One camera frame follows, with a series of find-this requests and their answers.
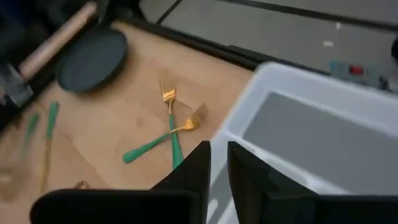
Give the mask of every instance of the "wooden surface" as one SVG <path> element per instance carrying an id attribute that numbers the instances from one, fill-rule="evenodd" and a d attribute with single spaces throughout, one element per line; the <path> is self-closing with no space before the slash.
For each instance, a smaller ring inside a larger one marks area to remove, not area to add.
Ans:
<path id="1" fill-rule="evenodd" d="M 22 139 L 27 118 L 34 111 L 41 114 L 24 185 L 15 201 L 0 202 L 0 223 L 28 223 L 30 206 L 40 196 L 47 111 L 52 101 L 60 103 L 60 112 L 48 190 L 71 188 L 79 180 L 97 189 L 149 189 L 172 171 L 170 140 L 130 164 L 122 162 L 122 154 L 169 128 L 159 79 L 168 78 L 176 86 L 177 126 L 201 103 L 209 109 L 200 128 L 179 134 L 186 157 L 200 141 L 211 139 L 251 77 L 248 70 L 128 24 L 113 27 L 126 35 L 129 55 L 112 83 L 85 95 L 65 92 L 54 83 L 25 112 L 22 125 L 11 127 L 1 138 L 0 156 L 5 145 L 15 147 Z"/>

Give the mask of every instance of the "red object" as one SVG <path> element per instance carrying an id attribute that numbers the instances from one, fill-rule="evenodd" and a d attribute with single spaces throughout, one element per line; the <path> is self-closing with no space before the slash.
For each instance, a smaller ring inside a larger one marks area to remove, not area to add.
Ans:
<path id="1" fill-rule="evenodd" d="M 363 76 L 363 67 L 357 65 L 349 66 L 349 73 L 352 75 Z"/>

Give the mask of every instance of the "gray floor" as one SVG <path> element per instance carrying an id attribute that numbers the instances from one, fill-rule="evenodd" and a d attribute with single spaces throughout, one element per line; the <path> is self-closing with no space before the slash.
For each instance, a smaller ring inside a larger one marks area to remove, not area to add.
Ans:
<path id="1" fill-rule="evenodd" d="M 398 23 L 398 1 L 257 0 Z M 145 0 L 141 6 L 150 21 L 175 0 Z M 223 45 L 235 45 L 308 67 L 329 71 L 331 60 L 371 65 L 387 76 L 398 75 L 391 59 L 395 33 L 338 24 L 217 0 L 183 0 L 162 23 Z"/>

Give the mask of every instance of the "green handle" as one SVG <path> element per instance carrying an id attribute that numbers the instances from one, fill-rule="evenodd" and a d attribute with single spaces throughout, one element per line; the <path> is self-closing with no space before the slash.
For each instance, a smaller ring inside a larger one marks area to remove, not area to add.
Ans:
<path id="1" fill-rule="evenodd" d="M 49 121 L 47 123 L 47 132 L 45 133 L 45 137 L 47 139 L 52 138 L 52 133 L 55 127 L 55 118 L 57 118 L 59 104 L 58 102 L 52 102 L 50 105 L 49 111 Z"/>
<path id="2" fill-rule="evenodd" d="M 170 130 L 173 130 L 175 127 L 174 127 L 174 115 L 172 113 L 169 114 L 169 124 L 170 124 Z M 178 141 L 177 132 L 172 133 L 172 149 L 173 149 L 173 169 L 175 169 L 184 160 L 181 146 Z"/>
<path id="3" fill-rule="evenodd" d="M 33 135 L 33 132 L 36 130 L 37 123 L 39 122 L 39 113 L 34 113 L 33 116 L 30 118 L 29 124 L 27 126 L 26 132 L 25 132 L 25 137 L 24 137 L 24 143 L 22 145 L 22 155 L 26 156 L 28 153 L 29 149 L 29 143 L 30 139 Z"/>
<path id="4" fill-rule="evenodd" d="M 145 144 L 138 149 L 133 149 L 129 152 L 126 152 L 123 154 L 123 162 L 128 163 L 133 161 L 134 159 L 137 159 L 138 157 L 142 156 L 145 152 L 149 151 L 152 149 L 154 146 L 156 146 L 158 143 L 162 142 L 164 139 L 170 136 L 170 133 L 166 133 L 162 135 L 161 137 L 151 141 L 148 144 Z"/>

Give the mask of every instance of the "fork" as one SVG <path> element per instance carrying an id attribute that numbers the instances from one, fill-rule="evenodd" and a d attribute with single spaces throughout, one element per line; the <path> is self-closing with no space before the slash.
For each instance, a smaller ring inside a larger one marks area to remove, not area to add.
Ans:
<path id="1" fill-rule="evenodd" d="M 44 190 L 47 187 L 47 181 L 49 178 L 52 136 L 53 136 L 55 120 L 57 118 L 58 111 L 59 111 L 58 102 L 52 102 L 50 104 L 49 120 L 47 123 L 47 131 L 45 133 L 44 166 L 43 166 L 43 170 L 42 170 L 42 180 L 40 183 L 40 192 L 41 193 L 44 193 Z"/>
<path id="2" fill-rule="evenodd" d="M 207 107 L 205 104 L 202 104 L 186 121 L 185 124 L 180 127 L 180 128 L 175 128 L 171 130 L 170 132 L 162 135 L 161 137 L 153 140 L 152 142 L 145 144 L 138 149 L 133 149 L 129 152 L 126 152 L 123 154 L 123 162 L 128 163 L 133 161 L 134 159 L 137 159 L 141 155 L 143 155 L 145 152 L 149 151 L 152 149 L 154 146 L 156 146 L 158 143 L 162 142 L 164 139 L 169 137 L 172 133 L 176 133 L 177 131 L 180 130 L 193 130 L 197 128 L 200 123 L 206 118 L 207 116 Z"/>
<path id="3" fill-rule="evenodd" d="M 175 126 L 174 126 L 174 115 L 173 115 L 172 105 L 176 97 L 175 88 L 165 81 L 160 81 L 159 85 L 160 85 L 160 90 L 162 92 L 163 101 L 167 103 L 169 109 L 170 130 L 173 130 Z M 173 154 L 173 169 L 175 169 L 184 160 L 181 146 L 178 141 L 177 133 L 172 133 L 172 154 Z"/>

